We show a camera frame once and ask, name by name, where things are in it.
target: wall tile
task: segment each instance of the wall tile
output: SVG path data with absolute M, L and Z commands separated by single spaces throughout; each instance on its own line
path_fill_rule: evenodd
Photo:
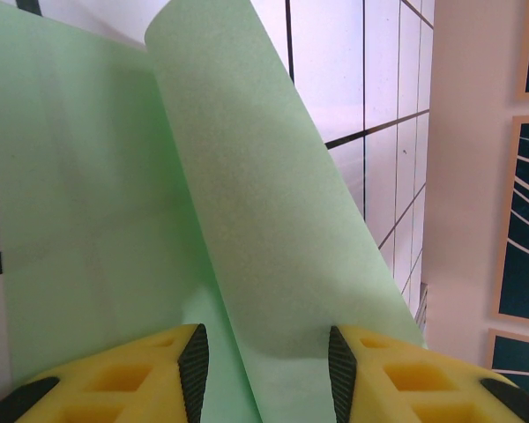
M 399 117 L 417 112 L 421 18 L 402 4 L 399 27 Z
M 429 95 L 431 92 L 431 58 L 433 55 L 433 30 L 425 23 L 421 24 L 420 45 L 420 79 L 418 111 L 429 108 Z
M 420 306 L 420 294 L 421 294 L 421 259 L 414 266 L 412 271 L 412 277 L 410 280 L 410 294 L 409 294 L 409 309 L 412 315 L 415 316 L 417 309 Z
M 414 209 L 410 208 L 396 226 L 396 249 L 394 257 L 394 279 L 399 290 L 403 290 L 410 275 L 412 260 L 412 224 Z
M 376 245 L 395 223 L 398 127 L 366 136 L 366 222 Z
M 409 295 L 410 295 L 410 286 L 411 281 L 408 279 L 406 282 L 406 286 L 404 287 L 404 291 L 402 292 L 402 298 L 406 302 L 407 306 L 409 307 Z
M 429 113 L 417 118 L 417 144 L 415 146 L 415 192 L 419 192 L 426 180 Z
M 423 0 L 423 4 L 421 5 L 421 14 L 431 23 L 431 25 L 433 25 L 433 19 L 435 15 L 435 0 Z
M 365 125 L 398 116 L 399 0 L 365 3 Z
M 425 189 L 420 193 L 414 202 L 414 237 L 412 241 L 413 260 L 421 252 L 423 247 L 423 220 L 425 218 Z
M 288 43 L 286 29 L 285 0 L 251 0 L 255 11 L 263 22 L 264 29 L 271 37 L 284 67 L 288 69 Z
M 384 258 L 384 261 L 388 265 L 391 274 L 394 274 L 394 237 L 396 236 L 395 232 L 392 232 L 384 245 L 380 248 L 380 254 Z
M 292 0 L 294 78 L 324 141 L 362 119 L 362 2 Z
M 361 214 L 363 214 L 364 196 L 362 140 L 363 138 L 359 138 L 339 147 L 331 148 L 329 151 Z
M 143 48 L 145 30 L 167 0 L 40 0 L 44 17 Z
M 421 0 L 409 0 L 409 3 L 415 8 L 415 10 L 421 12 Z
M 398 125 L 396 218 L 402 215 L 414 199 L 416 128 L 415 119 Z

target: yellow foam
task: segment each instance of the yellow foam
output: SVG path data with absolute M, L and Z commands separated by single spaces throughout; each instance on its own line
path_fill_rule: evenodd
M 508 379 L 368 330 L 339 330 L 357 360 L 350 423 L 521 423 L 479 382 Z
M 183 325 L 53 368 L 60 382 L 19 423 L 186 423 L 178 358 L 197 325 Z

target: white wall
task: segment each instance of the white wall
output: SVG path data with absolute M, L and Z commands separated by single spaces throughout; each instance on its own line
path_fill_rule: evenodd
M 437 0 L 423 280 L 428 346 L 484 364 L 525 0 Z

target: square hole in foam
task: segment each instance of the square hole in foam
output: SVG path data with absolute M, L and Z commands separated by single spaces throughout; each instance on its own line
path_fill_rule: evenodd
M 475 404 L 418 404 L 414 412 L 421 423 L 494 423 Z
M 384 368 L 398 390 L 455 390 L 454 383 L 439 367 L 427 363 L 391 364 Z
M 145 365 L 116 365 L 102 369 L 89 391 L 101 392 L 133 392 L 151 372 L 152 367 Z

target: curled green paper sheet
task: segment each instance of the curled green paper sheet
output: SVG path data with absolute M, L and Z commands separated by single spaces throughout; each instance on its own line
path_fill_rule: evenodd
M 145 35 L 265 422 L 334 421 L 329 328 L 422 345 L 249 0 L 172 0 Z
M 260 421 L 146 53 L 2 3 L 0 242 L 15 383 L 203 322 L 203 421 Z

